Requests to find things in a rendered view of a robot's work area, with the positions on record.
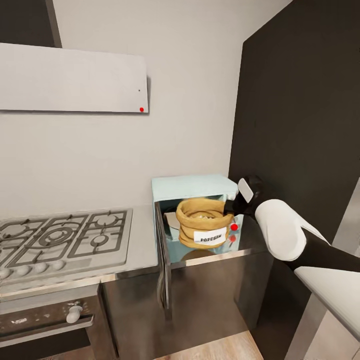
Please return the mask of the popcorn bag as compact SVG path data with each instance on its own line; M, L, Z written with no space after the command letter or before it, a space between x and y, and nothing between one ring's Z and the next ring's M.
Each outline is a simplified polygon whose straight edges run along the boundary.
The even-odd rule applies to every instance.
M192 198L179 203L175 217L180 222L179 241L191 249L216 249L230 236L235 213L224 213L225 202Z

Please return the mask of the microwave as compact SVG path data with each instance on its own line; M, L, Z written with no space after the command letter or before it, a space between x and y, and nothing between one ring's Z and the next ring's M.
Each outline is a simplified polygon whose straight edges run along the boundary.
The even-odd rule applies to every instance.
M180 202L206 198L226 202L234 201L238 184L221 173L157 177L151 179L153 219L156 227L156 244L160 276L157 282L157 301L165 320L172 320L171 260L167 240L179 241L181 224L176 218ZM236 214L231 229L240 230L244 214ZM167 240L166 240L167 239Z

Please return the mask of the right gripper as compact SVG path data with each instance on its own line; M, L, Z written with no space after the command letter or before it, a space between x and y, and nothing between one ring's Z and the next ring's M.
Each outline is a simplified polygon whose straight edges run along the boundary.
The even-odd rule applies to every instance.
M238 203L237 196L235 197L234 200L227 199L225 201L223 212L224 213L231 212L231 213L235 213L236 215L237 214L248 215L248 216L253 215L253 211L251 210L250 206L248 207L241 203Z

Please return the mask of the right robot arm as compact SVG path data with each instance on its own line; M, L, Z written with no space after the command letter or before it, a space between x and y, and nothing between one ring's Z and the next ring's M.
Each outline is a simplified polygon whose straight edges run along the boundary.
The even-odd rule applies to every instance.
M223 212L254 214L268 251L360 342L360 257L331 246L263 182L255 175L243 177Z

